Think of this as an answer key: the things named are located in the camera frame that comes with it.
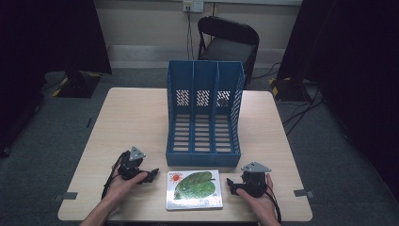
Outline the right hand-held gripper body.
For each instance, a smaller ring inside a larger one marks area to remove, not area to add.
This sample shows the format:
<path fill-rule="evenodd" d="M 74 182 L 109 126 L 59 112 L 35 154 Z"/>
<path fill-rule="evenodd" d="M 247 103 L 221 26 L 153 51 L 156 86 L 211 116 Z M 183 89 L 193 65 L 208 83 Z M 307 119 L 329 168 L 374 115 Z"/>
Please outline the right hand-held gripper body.
<path fill-rule="evenodd" d="M 253 161 L 244 165 L 241 170 L 243 171 L 244 186 L 240 187 L 240 190 L 252 198 L 261 198 L 263 195 L 270 196 L 267 192 L 269 185 L 266 182 L 266 173 L 271 171 L 269 167 Z"/>

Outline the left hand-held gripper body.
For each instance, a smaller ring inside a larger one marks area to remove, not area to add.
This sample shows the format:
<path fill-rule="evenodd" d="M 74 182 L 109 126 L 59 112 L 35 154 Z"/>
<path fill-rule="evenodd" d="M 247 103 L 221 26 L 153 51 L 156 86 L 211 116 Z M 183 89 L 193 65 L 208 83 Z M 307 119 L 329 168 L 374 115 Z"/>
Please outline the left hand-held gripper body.
<path fill-rule="evenodd" d="M 121 155 L 118 173 L 123 180 L 130 180 L 140 173 L 141 165 L 145 154 L 137 147 L 133 146 L 130 151 L 126 151 Z"/>

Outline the blue plastic file rack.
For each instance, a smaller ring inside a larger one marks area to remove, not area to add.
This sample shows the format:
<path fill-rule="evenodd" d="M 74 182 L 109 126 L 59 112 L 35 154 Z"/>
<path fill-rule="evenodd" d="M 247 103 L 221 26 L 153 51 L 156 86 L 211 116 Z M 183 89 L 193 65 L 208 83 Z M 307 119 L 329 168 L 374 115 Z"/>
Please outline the blue plastic file rack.
<path fill-rule="evenodd" d="M 176 167 L 236 167 L 245 74 L 238 61 L 168 63 L 166 157 Z"/>

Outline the picture book with green leaf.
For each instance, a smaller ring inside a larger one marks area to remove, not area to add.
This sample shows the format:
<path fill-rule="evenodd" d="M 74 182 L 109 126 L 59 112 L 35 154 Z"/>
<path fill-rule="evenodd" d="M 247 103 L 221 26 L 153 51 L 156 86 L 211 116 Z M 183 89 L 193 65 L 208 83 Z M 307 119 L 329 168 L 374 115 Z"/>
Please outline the picture book with green leaf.
<path fill-rule="evenodd" d="M 166 194 L 168 211 L 222 207 L 220 176 L 217 169 L 168 172 Z"/>

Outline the person's right hand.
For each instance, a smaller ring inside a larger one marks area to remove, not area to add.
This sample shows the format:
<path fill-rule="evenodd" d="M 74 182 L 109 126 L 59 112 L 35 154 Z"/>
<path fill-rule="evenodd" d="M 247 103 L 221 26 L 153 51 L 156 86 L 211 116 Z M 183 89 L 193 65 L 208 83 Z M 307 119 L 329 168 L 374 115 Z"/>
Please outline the person's right hand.
<path fill-rule="evenodd" d="M 270 194 L 270 196 L 263 195 L 261 198 L 252 198 L 243 190 L 237 190 L 238 195 L 251 207 L 257 219 L 259 219 L 260 216 L 277 217 L 275 205 L 272 201 L 273 182 L 269 173 L 266 174 L 266 182 L 269 185 L 267 192 Z"/>

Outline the person's left hand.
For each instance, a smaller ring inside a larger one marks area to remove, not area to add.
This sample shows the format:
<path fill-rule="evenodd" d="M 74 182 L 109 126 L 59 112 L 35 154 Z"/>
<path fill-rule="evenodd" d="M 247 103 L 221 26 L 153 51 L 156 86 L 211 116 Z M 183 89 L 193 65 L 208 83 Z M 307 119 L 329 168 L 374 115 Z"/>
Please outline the person's left hand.
<path fill-rule="evenodd" d="M 147 177 L 147 172 L 140 172 L 130 180 L 123 180 L 116 172 L 112 176 L 112 181 L 104 197 L 104 201 L 110 203 L 112 207 L 118 206 L 131 190 Z"/>

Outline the black stand base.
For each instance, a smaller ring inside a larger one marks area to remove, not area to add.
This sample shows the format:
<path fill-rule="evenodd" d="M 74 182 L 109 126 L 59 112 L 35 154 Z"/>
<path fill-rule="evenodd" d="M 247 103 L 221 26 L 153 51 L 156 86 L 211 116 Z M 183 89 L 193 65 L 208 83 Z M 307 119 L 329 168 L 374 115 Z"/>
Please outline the black stand base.
<path fill-rule="evenodd" d="M 66 77 L 53 95 L 58 98 L 90 98 L 101 78 L 98 73 L 66 72 Z"/>
<path fill-rule="evenodd" d="M 274 97 L 283 102 L 309 102 L 311 97 L 303 83 L 297 83 L 290 78 L 268 80 Z"/>

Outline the black folding chair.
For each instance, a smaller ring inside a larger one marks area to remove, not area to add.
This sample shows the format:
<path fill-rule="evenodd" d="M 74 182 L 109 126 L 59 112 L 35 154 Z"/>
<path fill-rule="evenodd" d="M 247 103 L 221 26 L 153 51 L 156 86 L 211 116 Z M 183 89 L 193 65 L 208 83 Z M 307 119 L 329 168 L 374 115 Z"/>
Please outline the black folding chair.
<path fill-rule="evenodd" d="M 240 61 L 249 84 L 256 61 L 260 38 L 248 24 L 206 16 L 198 21 L 198 60 Z"/>

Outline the black curtain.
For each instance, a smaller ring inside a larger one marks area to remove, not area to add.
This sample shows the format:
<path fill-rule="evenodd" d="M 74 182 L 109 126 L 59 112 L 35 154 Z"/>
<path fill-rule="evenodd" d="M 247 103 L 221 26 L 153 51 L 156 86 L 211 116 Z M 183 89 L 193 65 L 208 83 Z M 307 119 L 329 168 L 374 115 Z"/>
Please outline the black curtain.
<path fill-rule="evenodd" d="M 110 73 L 94 0 L 0 0 L 0 158 L 49 72 Z"/>
<path fill-rule="evenodd" d="M 399 0 L 302 0 L 278 77 L 320 84 L 399 201 Z"/>

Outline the white wall socket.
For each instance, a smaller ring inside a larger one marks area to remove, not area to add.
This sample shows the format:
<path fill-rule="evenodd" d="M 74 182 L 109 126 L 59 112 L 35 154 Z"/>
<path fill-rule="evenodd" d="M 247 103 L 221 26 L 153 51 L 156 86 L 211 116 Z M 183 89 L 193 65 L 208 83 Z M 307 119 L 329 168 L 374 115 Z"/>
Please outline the white wall socket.
<path fill-rule="evenodd" d="M 183 0 L 183 11 L 202 13 L 204 10 L 204 2 L 200 0 Z"/>

